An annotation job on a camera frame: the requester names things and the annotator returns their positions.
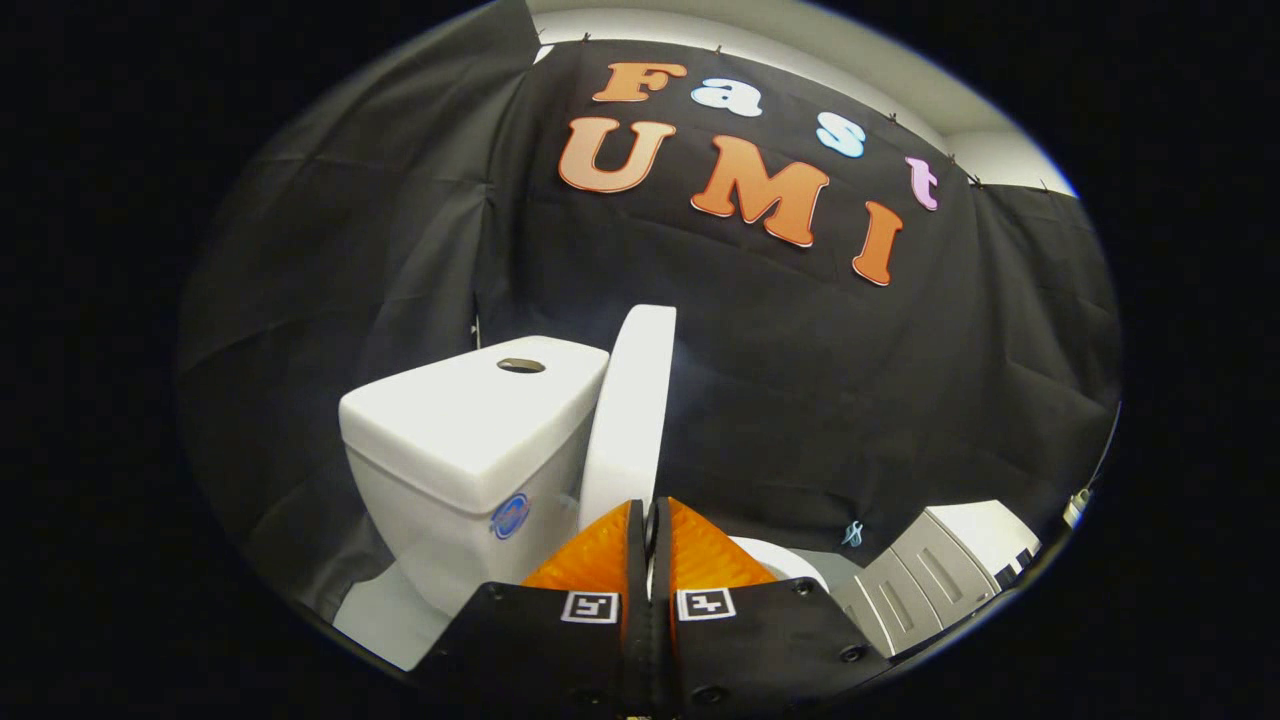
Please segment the toilet tank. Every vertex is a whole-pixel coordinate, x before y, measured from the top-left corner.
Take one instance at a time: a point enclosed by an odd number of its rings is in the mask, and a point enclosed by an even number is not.
[[[360,496],[429,603],[456,615],[479,584],[522,582],[573,536],[608,357],[526,337],[339,401]]]

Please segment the ceiling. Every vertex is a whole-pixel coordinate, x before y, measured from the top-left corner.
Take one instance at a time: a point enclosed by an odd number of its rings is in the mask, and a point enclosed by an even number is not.
[[[534,15],[631,9],[676,13],[732,26],[788,45],[905,105],[942,136],[1014,131],[1015,126],[946,70],[868,27],[795,0],[526,0]]]

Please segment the toilet lid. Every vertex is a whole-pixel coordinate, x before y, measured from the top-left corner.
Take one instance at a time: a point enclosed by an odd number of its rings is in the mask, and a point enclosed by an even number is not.
[[[644,501],[649,512],[675,342],[675,307],[636,305],[623,320],[595,405],[579,532],[628,500]]]

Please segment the screw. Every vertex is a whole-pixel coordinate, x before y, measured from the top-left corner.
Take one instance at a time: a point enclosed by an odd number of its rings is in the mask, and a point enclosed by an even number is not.
[[[591,688],[573,688],[570,696],[573,698],[573,702],[580,705],[600,705],[604,702],[604,696]]]
[[[841,662],[858,662],[859,660],[863,659],[863,650],[864,650],[863,646],[851,644],[851,646],[846,647],[845,650],[840,651],[840,661]]]
[[[694,691],[694,702],[698,705],[716,705],[717,702],[724,700],[728,691],[724,688],[718,688],[716,685],[708,685],[705,688],[698,688]]]

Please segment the blue sticker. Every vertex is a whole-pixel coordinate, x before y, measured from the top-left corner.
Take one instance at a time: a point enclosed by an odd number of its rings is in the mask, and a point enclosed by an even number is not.
[[[525,524],[525,518],[529,518],[529,498],[525,493],[517,492],[494,511],[493,518],[489,518],[489,529],[498,536],[498,539],[507,539]]]

